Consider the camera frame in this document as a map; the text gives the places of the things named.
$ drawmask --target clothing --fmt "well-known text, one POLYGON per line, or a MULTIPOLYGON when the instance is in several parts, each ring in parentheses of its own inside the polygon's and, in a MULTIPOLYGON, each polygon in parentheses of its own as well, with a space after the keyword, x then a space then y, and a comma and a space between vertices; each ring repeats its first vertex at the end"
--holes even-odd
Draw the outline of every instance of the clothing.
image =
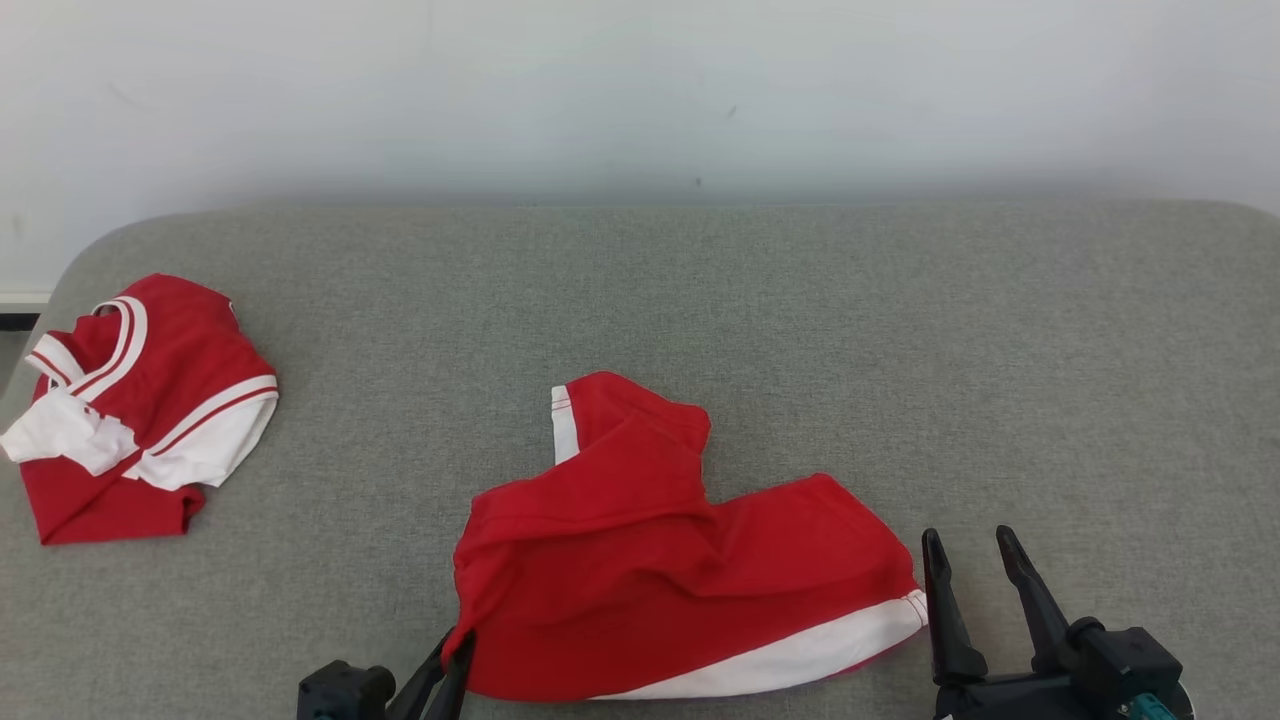
POLYGON ((27 361, 42 378, 0 447, 22 464, 45 543, 186 532, 204 505, 188 486, 221 484, 279 397, 230 301, 172 275, 45 334, 27 361))
POLYGON ((710 421, 596 373, 552 393, 557 465, 472 502, 454 553, 468 689, 708 697, 852 669, 925 624, 911 557, 829 475, 712 505, 710 421))

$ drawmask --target gray cushion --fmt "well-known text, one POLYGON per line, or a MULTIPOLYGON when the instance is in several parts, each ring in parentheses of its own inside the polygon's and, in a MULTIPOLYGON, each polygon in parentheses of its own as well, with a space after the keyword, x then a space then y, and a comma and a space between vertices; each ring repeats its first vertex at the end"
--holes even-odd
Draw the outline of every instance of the gray cushion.
MULTIPOLYGON (((93 245, 38 331, 152 272, 236 301, 279 370, 280 406, 183 538, 41 547, 0 464, 5 717, 292 717, 296 683, 338 657, 407 679, 454 620, 470 498, 549 466, 548 388, 602 368, 707 407, 713 500, 823 470, 916 556, 937 527, 993 671, 1030 657, 993 541, 1009 523, 1071 619, 1144 625, 1178 655, 1203 717, 1274 708, 1270 215, 1133 202, 177 217, 93 245)), ((15 373, 0 424, 33 380, 15 373)), ((920 634, 856 674, 758 697, 474 697, 467 716, 919 719, 932 694, 920 634)))

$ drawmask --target red stripe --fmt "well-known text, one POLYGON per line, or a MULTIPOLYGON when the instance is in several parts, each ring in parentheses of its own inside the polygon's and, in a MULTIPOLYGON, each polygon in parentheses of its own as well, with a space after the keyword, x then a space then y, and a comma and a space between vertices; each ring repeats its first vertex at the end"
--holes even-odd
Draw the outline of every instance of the red stripe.
POLYGON ((128 302, 120 302, 119 307, 123 307, 124 313, 127 313, 129 316, 129 336, 125 338, 124 346, 120 348, 120 356, 116 357, 114 363, 111 363, 111 366, 108 368, 105 373, 97 375, 92 380, 72 391, 72 396, 78 396, 79 393, 92 387, 93 383, 96 383, 97 380, 114 373, 115 369, 120 366, 120 363, 124 363, 124 356, 129 354, 129 346, 133 343, 133 338, 137 336, 138 332, 138 322, 137 318, 133 316, 133 309, 129 307, 128 302))
POLYGON ((200 420, 197 420, 195 425, 192 425, 192 427, 187 428, 186 430, 183 430, 182 434, 179 434, 178 437, 173 438, 173 442, 170 442, 169 445, 166 445, 166 446, 161 447, 160 450, 156 450, 155 452, 152 452, 151 456, 155 457, 155 456, 159 456, 159 455, 164 455, 170 448, 173 448, 173 446, 175 446, 179 442, 182 442, 182 438, 189 436, 192 432, 195 432, 196 428, 198 428, 200 425, 204 425, 206 421, 209 421, 210 418, 218 415, 223 410, 227 410, 227 409, 232 407, 233 405, 239 405, 241 402, 244 402, 246 400, 248 400, 251 397, 257 397, 259 395, 262 395, 262 393, 266 393, 266 392, 276 392, 276 391, 278 391, 278 388, 275 388, 275 387, 264 387, 264 388, 255 389, 252 392, 247 392, 247 393, 237 397, 236 400, 228 400, 227 402, 219 405, 218 407, 215 407, 214 410, 211 410, 207 415, 205 415, 204 418, 201 418, 200 420))
POLYGON ((67 379, 67 374, 63 373, 61 370, 59 370, 58 365, 54 365, 49 360, 49 357, 45 357, 44 355, 41 355, 41 354, 38 354, 36 351, 32 351, 31 356, 32 357, 38 357, 41 363, 44 363, 45 365, 49 365, 49 369, 52 370, 54 373, 56 373, 58 374, 58 379, 63 382, 63 387, 67 387, 67 386, 72 384, 72 382, 69 379, 67 379))

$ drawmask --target red fabric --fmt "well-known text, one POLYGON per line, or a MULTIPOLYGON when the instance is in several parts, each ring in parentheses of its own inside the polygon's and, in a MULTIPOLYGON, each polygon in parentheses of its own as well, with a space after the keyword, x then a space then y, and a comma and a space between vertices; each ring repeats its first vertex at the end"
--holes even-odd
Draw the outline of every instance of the red fabric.
MULTIPOLYGON (((218 392, 246 378, 275 374, 248 338, 241 334, 230 300, 225 296, 191 281, 161 274, 147 275, 120 295, 138 300, 146 309, 146 342, 129 374, 102 389, 88 405, 133 429, 138 447, 154 447, 218 392)), ((102 313, 104 319, 119 314, 114 307, 102 313)), ((97 329, 93 324, 87 327, 97 329)), ((138 337, 137 327, 134 319, 131 338, 138 337)), ((76 329, 81 332, 79 323, 76 329)), ((93 338, 86 338, 77 347, 91 342, 93 338)), ((77 350, 72 354, 79 359, 77 350)), ((88 365, 84 370, 97 366, 100 364, 88 365)), ((84 397, 82 392, 91 389, 95 389, 93 383, 72 395, 84 397)))
POLYGON ((829 475, 707 501, 707 414, 618 375, 568 386, 580 454, 475 498, 454 553, 468 689, 632 691, 916 589, 893 533, 829 475))
MULTIPOLYGON (((49 378, 41 378, 32 402, 47 391, 49 378)), ((122 478, 137 459, 134 454, 96 478, 65 457, 23 462, 22 482, 40 543, 186 534, 187 523, 205 506, 205 495, 192 486, 169 492, 122 478)))
MULTIPOLYGON (((119 419, 133 430, 134 443, 152 455, 163 454, 180 439, 179 436, 165 447, 155 447, 214 395, 248 378, 274 375, 271 366, 241 334, 230 301, 223 295, 183 278, 155 274, 131 284, 113 302, 122 297, 136 300, 140 307, 129 304, 104 306, 79 318, 73 332, 49 334, 70 352, 90 378, 73 382, 70 395, 99 414, 119 419), (120 346, 118 341, 124 328, 124 345, 120 346), (132 360, 125 357, 131 350, 134 351, 132 360), (113 379, 109 370, 116 368, 127 373, 113 379), (108 373, 92 378, 102 369, 108 373)), ((67 370, 52 369, 59 375, 67 370)), ((41 378, 33 401, 47 391, 49 380, 41 378)), ((223 407, 264 392, 274 392, 274 387, 228 398, 223 407)), ((125 457, 99 477, 65 457, 23 462, 22 478, 40 542, 59 544, 184 534, 191 518, 204 507, 204 493, 193 486, 170 492, 122 477, 141 455, 138 451, 125 457)))

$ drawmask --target white trim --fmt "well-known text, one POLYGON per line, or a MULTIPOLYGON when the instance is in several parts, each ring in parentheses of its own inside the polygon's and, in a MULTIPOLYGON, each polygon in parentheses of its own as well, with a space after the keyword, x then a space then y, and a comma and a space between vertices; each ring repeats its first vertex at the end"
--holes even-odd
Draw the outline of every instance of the white trim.
POLYGON ((577 423, 566 386, 552 388, 552 437, 556 439, 557 465, 577 455, 577 423))
POLYGON ((924 626, 924 593, 864 607, 691 673, 593 700, 727 697, 790 688, 847 670, 924 626))
POLYGON ((84 377, 84 370, 79 366, 79 363, 76 361, 76 356, 72 355, 72 351, 67 350, 67 346, 51 334, 42 336, 40 341, 36 342, 36 347, 31 348, 31 352, 32 355, 27 356, 27 363, 40 368, 44 363, 37 365, 40 359, 35 357, 35 354, 38 352, 44 355, 49 360, 51 369, 55 370, 58 375, 65 378, 68 384, 84 377))
POLYGON ((106 364, 88 373, 78 382, 72 383, 70 392, 86 402, 96 400, 108 388, 120 382, 120 378, 127 375, 133 369, 133 364, 138 361, 138 356, 142 355, 142 347, 147 341, 147 309, 142 306, 142 302, 122 295, 115 300, 109 300, 93 307, 93 313, 96 314, 108 306, 120 310, 120 337, 116 338, 115 350, 106 364), (133 315, 132 322, 129 318, 131 313, 133 315))
POLYGON ((40 370, 41 375, 45 375, 46 378, 49 378, 50 382, 52 382, 52 386, 50 386, 50 387, 59 387, 59 386, 63 386, 63 384, 70 384, 70 380, 67 378, 67 375, 61 370, 59 370, 58 368, 54 368, 52 365, 45 363, 40 357, 36 357, 35 355, 28 355, 28 356, 23 357, 23 360, 26 360, 27 364, 31 365, 32 368, 40 370))
MULTIPOLYGON (((232 387, 201 402, 195 410, 187 414, 187 416, 183 418, 182 421, 174 425, 172 430, 169 430, 163 438, 160 438, 155 445, 152 445, 151 448, 152 450, 159 448, 157 455, 164 455, 166 451, 172 450, 169 447, 170 445, 173 445, 174 442, 180 443, 180 439, 186 439, 182 437, 183 433, 206 420, 215 411, 230 410, 232 407, 237 407, 239 404, 237 402, 236 405, 229 405, 227 407, 223 407, 223 405, 227 405, 228 402, 232 402, 233 400, 237 400, 252 392, 274 387, 276 387, 275 375, 259 375, 256 378, 250 378, 247 380, 236 383, 232 387)), ((260 396, 255 396, 255 398, 257 397, 262 398, 279 397, 279 393, 262 393, 260 396)))
POLYGON ((97 414, 51 377, 45 382, 49 391, 0 437, 14 462, 63 456, 99 477, 138 450, 119 419, 97 414))
POLYGON ((0 292, 0 314, 41 314, 49 306, 47 292, 0 292))

